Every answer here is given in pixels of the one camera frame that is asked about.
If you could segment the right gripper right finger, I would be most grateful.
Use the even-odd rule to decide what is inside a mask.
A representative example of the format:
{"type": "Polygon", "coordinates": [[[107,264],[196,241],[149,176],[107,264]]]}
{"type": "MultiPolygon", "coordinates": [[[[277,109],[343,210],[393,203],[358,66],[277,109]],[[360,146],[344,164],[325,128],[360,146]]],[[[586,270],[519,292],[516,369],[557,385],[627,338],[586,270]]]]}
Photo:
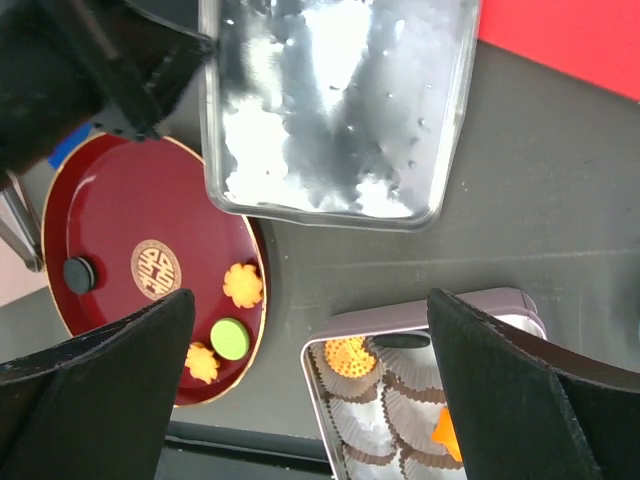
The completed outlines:
{"type": "Polygon", "coordinates": [[[429,328],[470,479],[636,479],[639,375],[441,289],[429,328]]]}

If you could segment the silver metal tongs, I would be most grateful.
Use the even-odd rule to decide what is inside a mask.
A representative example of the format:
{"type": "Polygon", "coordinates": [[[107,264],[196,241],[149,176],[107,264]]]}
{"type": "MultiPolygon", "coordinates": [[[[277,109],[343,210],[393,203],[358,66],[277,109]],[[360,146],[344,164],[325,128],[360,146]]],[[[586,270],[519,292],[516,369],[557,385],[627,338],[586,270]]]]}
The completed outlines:
{"type": "Polygon", "coordinates": [[[5,206],[1,217],[1,239],[35,273],[44,270],[41,245],[41,220],[25,189],[23,180],[8,172],[9,185],[1,191],[5,206]]]}

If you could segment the silver tin lid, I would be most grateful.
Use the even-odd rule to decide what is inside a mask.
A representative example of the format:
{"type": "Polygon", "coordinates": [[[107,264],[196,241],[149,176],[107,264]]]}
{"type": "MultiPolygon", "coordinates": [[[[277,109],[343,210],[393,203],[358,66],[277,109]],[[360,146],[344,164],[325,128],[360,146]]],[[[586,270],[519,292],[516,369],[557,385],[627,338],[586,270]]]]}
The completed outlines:
{"type": "Polygon", "coordinates": [[[415,231],[439,216],[477,1],[203,1],[205,181],[221,210],[415,231]]]}

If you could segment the orange round cookie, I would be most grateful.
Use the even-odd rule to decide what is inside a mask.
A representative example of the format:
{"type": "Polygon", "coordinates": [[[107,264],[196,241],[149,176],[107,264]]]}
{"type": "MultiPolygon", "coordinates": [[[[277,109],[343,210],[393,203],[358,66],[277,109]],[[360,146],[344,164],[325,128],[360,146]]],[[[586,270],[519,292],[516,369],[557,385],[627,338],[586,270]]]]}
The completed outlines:
{"type": "Polygon", "coordinates": [[[377,365],[376,358],[364,347],[362,336],[328,340],[324,344],[324,357],[329,367],[338,375],[357,379],[371,373],[377,365]]]}

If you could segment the orange leaf cookie large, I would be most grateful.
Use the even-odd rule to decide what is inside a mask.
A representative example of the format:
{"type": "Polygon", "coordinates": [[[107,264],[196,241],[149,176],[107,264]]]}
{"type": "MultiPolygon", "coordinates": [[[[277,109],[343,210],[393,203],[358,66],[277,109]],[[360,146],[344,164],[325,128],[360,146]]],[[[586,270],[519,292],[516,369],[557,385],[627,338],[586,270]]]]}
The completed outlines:
{"type": "Polygon", "coordinates": [[[462,455],[456,438],[449,409],[443,407],[434,431],[431,434],[434,443],[445,447],[449,455],[456,461],[462,462],[462,455]]]}

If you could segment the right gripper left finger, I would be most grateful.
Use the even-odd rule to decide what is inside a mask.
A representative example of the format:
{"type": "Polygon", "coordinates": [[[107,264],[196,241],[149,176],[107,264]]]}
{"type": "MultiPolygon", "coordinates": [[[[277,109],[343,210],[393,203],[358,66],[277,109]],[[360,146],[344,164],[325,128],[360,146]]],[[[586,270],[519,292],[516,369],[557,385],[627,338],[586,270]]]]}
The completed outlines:
{"type": "Polygon", "coordinates": [[[2,478],[153,478],[194,320],[194,295],[180,289],[2,363],[2,478]]]}

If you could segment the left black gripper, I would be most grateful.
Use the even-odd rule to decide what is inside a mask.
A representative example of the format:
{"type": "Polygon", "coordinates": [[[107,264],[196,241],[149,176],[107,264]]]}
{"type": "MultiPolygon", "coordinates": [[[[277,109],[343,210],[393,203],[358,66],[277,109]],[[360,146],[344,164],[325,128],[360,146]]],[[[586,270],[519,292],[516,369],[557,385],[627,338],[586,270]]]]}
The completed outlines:
{"type": "Polygon", "coordinates": [[[23,173],[73,131],[161,137],[213,38],[134,1],[1,4],[1,170],[23,173]]]}

